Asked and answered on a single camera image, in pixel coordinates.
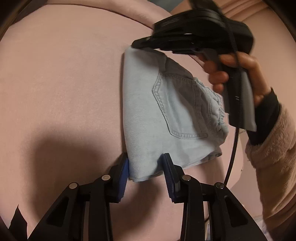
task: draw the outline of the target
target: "wrinkled pink fabric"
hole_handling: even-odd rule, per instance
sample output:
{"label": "wrinkled pink fabric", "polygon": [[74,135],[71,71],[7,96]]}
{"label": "wrinkled pink fabric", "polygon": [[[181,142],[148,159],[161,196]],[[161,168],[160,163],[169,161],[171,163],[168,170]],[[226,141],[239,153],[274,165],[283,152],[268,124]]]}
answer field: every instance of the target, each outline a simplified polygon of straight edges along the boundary
{"label": "wrinkled pink fabric", "polygon": [[[7,225],[19,205],[30,234],[69,183],[92,182],[125,150],[122,54],[151,34],[144,25],[168,13],[146,1],[117,2],[128,18],[114,8],[46,5],[0,42],[0,215]],[[209,85],[192,58],[167,54]],[[233,136],[230,128],[222,157],[185,172],[204,183],[222,181]],[[230,187],[242,169],[238,147]],[[114,238],[178,240],[182,209],[171,203],[163,176],[129,181],[122,202],[111,205]]]}

